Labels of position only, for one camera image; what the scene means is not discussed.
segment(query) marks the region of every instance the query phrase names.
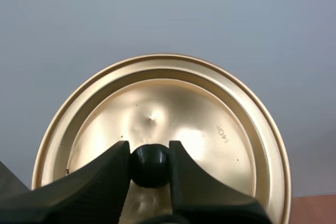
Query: wooden surface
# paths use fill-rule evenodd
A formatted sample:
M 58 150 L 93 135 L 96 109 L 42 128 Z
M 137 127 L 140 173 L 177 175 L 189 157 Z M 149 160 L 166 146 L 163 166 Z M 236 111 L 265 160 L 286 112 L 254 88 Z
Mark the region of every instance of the wooden surface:
M 290 224 L 336 224 L 336 195 L 295 197 Z

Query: black ball knob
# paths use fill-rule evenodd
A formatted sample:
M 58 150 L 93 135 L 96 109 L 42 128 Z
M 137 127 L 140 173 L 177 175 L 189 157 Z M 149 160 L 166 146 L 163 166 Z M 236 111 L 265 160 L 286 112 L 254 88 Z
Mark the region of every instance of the black ball knob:
M 169 182 L 169 149 L 162 144 L 145 144 L 130 157 L 132 180 L 146 188 L 158 188 Z

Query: black object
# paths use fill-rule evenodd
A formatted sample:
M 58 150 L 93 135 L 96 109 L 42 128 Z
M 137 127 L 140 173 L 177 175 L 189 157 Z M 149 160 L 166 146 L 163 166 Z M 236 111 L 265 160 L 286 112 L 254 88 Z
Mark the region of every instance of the black object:
M 129 143 L 118 142 L 66 177 L 0 201 L 0 223 L 118 223 L 130 174 L 147 187 L 164 185 L 167 174 L 170 182 L 173 215 L 142 224 L 270 223 L 256 199 L 207 174 L 181 142 L 171 141 L 169 149 L 157 144 L 142 147 L 130 156 Z
M 2 162 L 0 162 L 0 199 L 13 197 L 29 191 Z
M 162 187 L 169 182 L 169 149 L 162 144 L 138 147 L 130 159 L 132 180 L 146 188 Z
M 118 223 L 130 184 L 128 142 L 47 186 L 0 201 L 0 223 Z
M 170 141 L 170 190 L 173 213 L 190 223 L 271 223 L 259 202 L 214 179 Z

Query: gray background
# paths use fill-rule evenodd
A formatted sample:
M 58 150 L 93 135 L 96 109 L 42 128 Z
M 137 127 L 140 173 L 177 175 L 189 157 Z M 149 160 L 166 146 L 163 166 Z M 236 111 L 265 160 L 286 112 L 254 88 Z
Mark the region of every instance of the gray background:
M 0 0 L 0 160 L 30 186 L 43 134 L 91 75 L 140 54 L 209 60 L 264 102 L 295 195 L 336 192 L 335 0 Z

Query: golden round disc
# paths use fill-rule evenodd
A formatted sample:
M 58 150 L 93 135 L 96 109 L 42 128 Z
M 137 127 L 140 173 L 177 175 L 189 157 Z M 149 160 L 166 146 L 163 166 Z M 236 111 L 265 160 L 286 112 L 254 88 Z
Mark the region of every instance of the golden round disc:
M 273 223 L 290 214 L 289 163 L 280 133 L 260 100 L 239 80 L 203 60 L 147 55 L 118 62 L 79 87 L 41 143 L 32 187 L 88 164 L 115 142 L 182 142 L 201 168 L 256 197 Z M 120 223 L 171 212 L 169 187 L 131 183 Z

